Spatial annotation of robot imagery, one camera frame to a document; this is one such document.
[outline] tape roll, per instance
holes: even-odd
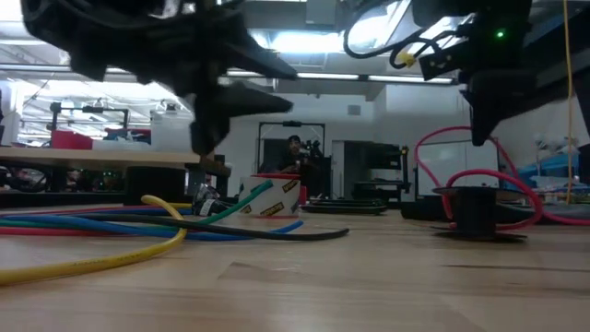
[[[258,185],[268,180],[272,181],[273,186],[242,208],[240,213],[257,217],[296,216],[301,190],[301,182],[296,175],[257,174],[242,177],[240,180],[240,200],[243,200]]]

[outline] wooden tabletop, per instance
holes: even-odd
[[[467,243],[428,224],[303,215],[317,243],[185,242],[129,267],[0,289],[3,331],[587,332],[590,229]],[[288,220],[222,221],[268,229]],[[158,239],[0,237],[0,268],[111,255]]]
[[[124,170],[129,166],[152,166],[184,169],[186,164],[201,163],[206,171],[229,175],[220,163],[201,159],[193,153],[156,151],[102,151],[61,148],[0,148],[0,160],[90,170]]]

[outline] black spool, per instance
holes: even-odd
[[[125,173],[125,205],[141,205],[141,196],[153,195],[168,202],[184,199],[185,170],[132,166]]]
[[[519,242],[526,238],[524,235],[496,232],[494,209],[497,202],[523,198],[520,192],[473,186],[436,188],[433,192],[449,197],[455,223],[454,229],[437,233],[437,236],[489,242]]]

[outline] robotic arm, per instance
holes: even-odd
[[[22,0],[29,33],[70,54],[74,72],[102,81],[108,65],[158,81],[179,97],[193,100],[193,151],[208,154],[230,131],[230,118],[284,113],[292,104],[276,96],[229,87],[218,78],[231,67],[265,77],[294,79],[296,71],[248,34],[237,9],[241,0],[221,6],[200,1],[183,13],[184,1],[168,18],[155,18],[162,0]]]
[[[229,133],[231,117],[285,113],[292,106],[241,83],[218,84],[232,67],[265,77],[297,77],[292,67],[248,34],[239,9],[242,1],[218,6],[214,0],[21,0],[21,6],[29,33],[67,51],[74,72],[101,81],[107,66],[116,66],[136,75],[139,83],[158,81],[191,100],[193,151],[207,154]],[[385,1],[361,1],[354,20]],[[344,48],[355,58],[391,52],[391,65],[403,68],[407,64],[395,59],[406,46],[426,43],[415,56],[431,46],[434,53],[419,59],[425,79],[461,70],[459,80],[467,83],[464,96],[472,105],[473,142],[481,145],[507,117],[512,103],[535,87],[534,76],[519,69],[531,1],[413,0],[420,30],[367,54],[348,48],[347,30]],[[456,31],[444,31],[430,41],[420,38],[440,18],[470,13],[475,14],[473,20]],[[441,50],[436,41],[451,35],[464,41]]]

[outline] person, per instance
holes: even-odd
[[[303,160],[301,153],[301,138],[297,135],[288,138],[289,149],[283,153],[277,166],[278,172],[283,174],[299,173],[300,163]]]

